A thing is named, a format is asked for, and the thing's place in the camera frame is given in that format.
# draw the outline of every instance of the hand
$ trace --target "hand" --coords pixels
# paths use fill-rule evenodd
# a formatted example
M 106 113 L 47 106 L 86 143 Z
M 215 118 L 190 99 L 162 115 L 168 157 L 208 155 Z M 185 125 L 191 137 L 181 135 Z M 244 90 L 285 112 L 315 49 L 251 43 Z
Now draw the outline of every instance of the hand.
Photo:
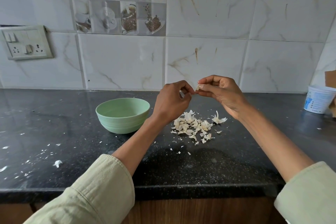
M 186 81 L 168 83 L 156 98 L 153 116 L 163 120 L 165 125 L 177 119 L 188 107 L 193 88 Z
M 198 81 L 200 96 L 216 99 L 235 119 L 239 119 L 241 109 L 248 106 L 242 91 L 232 78 L 211 75 Z

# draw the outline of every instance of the person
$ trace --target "person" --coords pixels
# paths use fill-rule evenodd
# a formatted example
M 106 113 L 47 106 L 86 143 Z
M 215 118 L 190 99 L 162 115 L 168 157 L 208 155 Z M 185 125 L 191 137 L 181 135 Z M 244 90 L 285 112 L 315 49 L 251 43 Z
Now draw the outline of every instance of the person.
M 216 99 L 251 133 L 286 182 L 275 207 L 291 224 L 336 223 L 336 173 L 314 163 L 261 112 L 251 106 L 231 78 L 211 75 L 196 92 L 186 81 L 166 84 L 153 114 L 112 155 L 101 155 L 63 194 L 25 224 L 121 223 L 134 205 L 132 175 L 161 129 L 188 107 L 191 95 Z

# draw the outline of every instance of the brown cardboard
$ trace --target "brown cardboard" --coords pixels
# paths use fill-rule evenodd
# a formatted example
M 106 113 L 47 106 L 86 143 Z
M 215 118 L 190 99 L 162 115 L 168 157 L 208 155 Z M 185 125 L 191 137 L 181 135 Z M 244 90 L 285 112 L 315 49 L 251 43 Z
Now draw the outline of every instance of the brown cardboard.
M 336 88 L 336 70 L 334 71 L 326 71 L 325 75 L 325 85 L 327 87 Z M 336 97 L 329 105 L 329 109 L 333 113 L 333 117 L 336 117 Z

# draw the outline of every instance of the sleeve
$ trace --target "sleeve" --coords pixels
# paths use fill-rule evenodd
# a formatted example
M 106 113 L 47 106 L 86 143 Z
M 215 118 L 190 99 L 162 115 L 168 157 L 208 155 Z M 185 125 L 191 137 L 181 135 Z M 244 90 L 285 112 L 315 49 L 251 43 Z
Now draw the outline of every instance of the sleeve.
M 336 173 L 318 162 L 295 175 L 275 200 L 291 224 L 331 224 L 336 220 Z
M 130 173 L 119 159 L 103 154 L 62 195 L 24 224 L 119 224 L 134 201 Z

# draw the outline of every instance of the bowl rim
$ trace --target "bowl rim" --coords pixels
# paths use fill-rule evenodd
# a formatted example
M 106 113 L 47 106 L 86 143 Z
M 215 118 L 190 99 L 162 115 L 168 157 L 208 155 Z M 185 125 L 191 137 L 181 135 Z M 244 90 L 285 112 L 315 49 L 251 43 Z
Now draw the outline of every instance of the bowl rim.
M 139 99 L 139 100 L 141 100 L 141 101 L 145 101 L 145 102 L 148 104 L 148 109 L 145 110 L 145 111 L 142 112 L 142 113 L 137 114 L 137 115 L 127 116 L 127 117 L 109 117 L 109 116 L 104 116 L 104 115 L 102 115 L 102 114 L 100 114 L 100 113 L 97 112 L 98 107 L 100 107 L 102 104 L 107 103 L 107 102 L 110 102 L 110 101 L 113 101 L 113 100 L 118 100 L 118 99 Z M 105 117 L 105 118 L 124 119 L 124 118 L 131 118 L 131 117 L 136 117 L 136 116 L 142 115 L 142 114 L 144 114 L 145 112 L 147 112 L 147 111 L 150 109 L 150 107 L 151 107 L 151 104 L 150 104 L 148 101 L 146 101 L 146 100 L 144 100 L 144 99 L 141 99 L 141 98 L 115 98 L 115 99 L 110 99 L 110 100 L 107 100 L 107 101 L 105 101 L 105 102 L 103 102 L 103 103 L 100 103 L 100 104 L 96 107 L 96 114 L 97 114 L 98 116 L 100 115 L 100 116 Z

